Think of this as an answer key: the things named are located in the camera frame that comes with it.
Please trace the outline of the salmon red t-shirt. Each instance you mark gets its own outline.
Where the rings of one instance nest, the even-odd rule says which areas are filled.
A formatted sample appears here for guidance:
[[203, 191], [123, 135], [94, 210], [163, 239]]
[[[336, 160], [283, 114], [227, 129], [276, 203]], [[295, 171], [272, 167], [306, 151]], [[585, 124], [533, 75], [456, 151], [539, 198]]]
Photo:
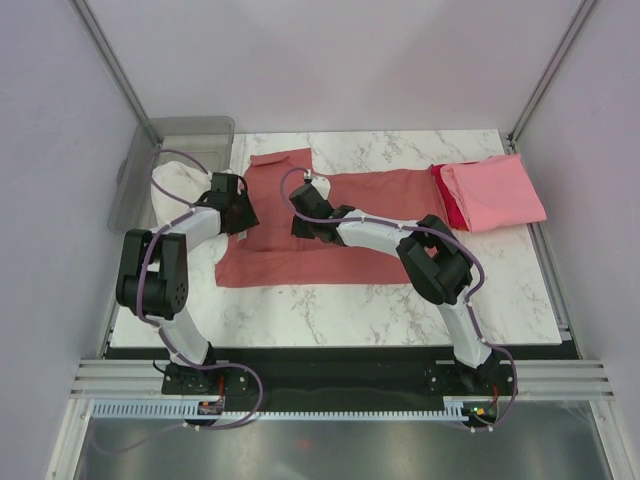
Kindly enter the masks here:
[[310, 149], [253, 155], [244, 177], [259, 223], [230, 238], [215, 267], [225, 288], [322, 284], [406, 284], [409, 277], [397, 257], [401, 230], [362, 221], [362, 216], [414, 225], [428, 215], [446, 217], [431, 168], [329, 176], [333, 207], [353, 206], [357, 219], [331, 225], [333, 243], [297, 238], [295, 216], [281, 196], [302, 184], [312, 167]]

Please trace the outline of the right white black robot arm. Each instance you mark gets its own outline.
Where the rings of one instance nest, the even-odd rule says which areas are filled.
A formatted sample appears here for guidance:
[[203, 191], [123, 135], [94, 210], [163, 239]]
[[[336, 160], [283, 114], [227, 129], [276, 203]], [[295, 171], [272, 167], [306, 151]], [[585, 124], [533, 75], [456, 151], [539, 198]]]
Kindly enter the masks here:
[[436, 306], [444, 320], [455, 359], [461, 364], [460, 386], [477, 394], [493, 383], [494, 371], [487, 362], [491, 348], [479, 332], [468, 299], [473, 258], [439, 217], [428, 215], [403, 223], [348, 205], [335, 208], [309, 181], [289, 195], [289, 202], [295, 210], [294, 236], [398, 259], [419, 296]]

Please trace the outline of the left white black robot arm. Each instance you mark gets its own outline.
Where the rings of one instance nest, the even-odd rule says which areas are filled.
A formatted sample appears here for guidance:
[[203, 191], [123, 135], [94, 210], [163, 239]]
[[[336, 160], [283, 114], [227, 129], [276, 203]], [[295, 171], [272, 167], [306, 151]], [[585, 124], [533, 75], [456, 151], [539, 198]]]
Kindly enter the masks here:
[[185, 213], [151, 230], [125, 233], [116, 281], [116, 301], [151, 326], [173, 363], [187, 367], [185, 382], [208, 393], [219, 382], [213, 347], [187, 309], [188, 255], [203, 242], [259, 225], [246, 180], [214, 173], [210, 188]]

